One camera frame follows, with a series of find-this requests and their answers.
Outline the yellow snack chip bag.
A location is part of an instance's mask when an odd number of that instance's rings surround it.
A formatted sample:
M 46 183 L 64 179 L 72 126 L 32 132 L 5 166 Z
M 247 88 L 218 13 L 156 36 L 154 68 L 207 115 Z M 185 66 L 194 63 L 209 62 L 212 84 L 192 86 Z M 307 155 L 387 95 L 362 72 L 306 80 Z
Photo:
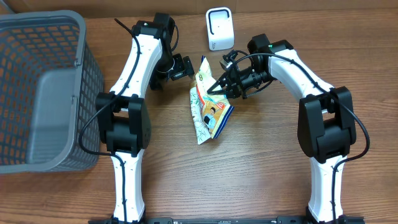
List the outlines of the yellow snack chip bag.
M 219 137 L 234 110 L 234 106 L 230 105 L 224 95 L 209 95 L 206 93 L 215 81 L 210 64 L 203 55 L 201 57 L 200 68 L 190 84 L 190 89 L 194 86 L 197 88 L 200 99 L 201 117 L 212 139 Z

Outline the white bamboo print tube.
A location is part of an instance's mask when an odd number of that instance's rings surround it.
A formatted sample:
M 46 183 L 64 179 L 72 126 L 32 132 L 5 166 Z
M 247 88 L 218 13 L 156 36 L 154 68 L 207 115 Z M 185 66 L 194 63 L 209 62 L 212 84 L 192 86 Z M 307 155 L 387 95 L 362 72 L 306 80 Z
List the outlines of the white bamboo print tube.
M 201 145 L 209 138 L 211 138 L 211 136 L 205 122 L 202 120 L 201 117 L 200 99 L 198 97 L 197 88 L 195 86 L 191 87 L 190 89 L 190 108 L 193 118 L 193 124 L 195 127 L 197 143 L 198 145 Z

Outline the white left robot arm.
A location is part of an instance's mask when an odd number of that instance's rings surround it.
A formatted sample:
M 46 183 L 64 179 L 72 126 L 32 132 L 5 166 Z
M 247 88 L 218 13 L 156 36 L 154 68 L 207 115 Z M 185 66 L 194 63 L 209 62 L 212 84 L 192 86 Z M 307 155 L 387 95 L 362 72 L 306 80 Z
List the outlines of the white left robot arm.
M 132 45 L 124 69 L 111 90 L 96 97 L 100 140 L 115 176 L 116 205 L 107 223 L 145 222 L 142 160 L 151 138 L 146 90 L 160 90 L 162 81 L 194 74 L 189 57 L 174 53 L 172 37 L 178 27 L 169 15 L 138 21 L 128 31 Z

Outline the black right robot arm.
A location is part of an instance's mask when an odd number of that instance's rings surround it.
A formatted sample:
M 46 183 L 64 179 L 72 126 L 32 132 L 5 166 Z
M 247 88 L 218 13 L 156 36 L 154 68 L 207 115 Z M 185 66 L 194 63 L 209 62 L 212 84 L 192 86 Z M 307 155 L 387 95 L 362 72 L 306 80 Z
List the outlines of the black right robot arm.
M 341 181 L 350 147 L 356 142 L 350 91 L 335 88 L 317 77 L 286 40 L 269 42 L 258 35 L 248 51 L 237 58 L 237 50 L 224 55 L 224 74 L 206 88 L 209 95 L 247 98 L 281 82 L 298 101 L 297 138 L 311 165 L 311 196 L 307 223 L 346 223 L 341 206 Z

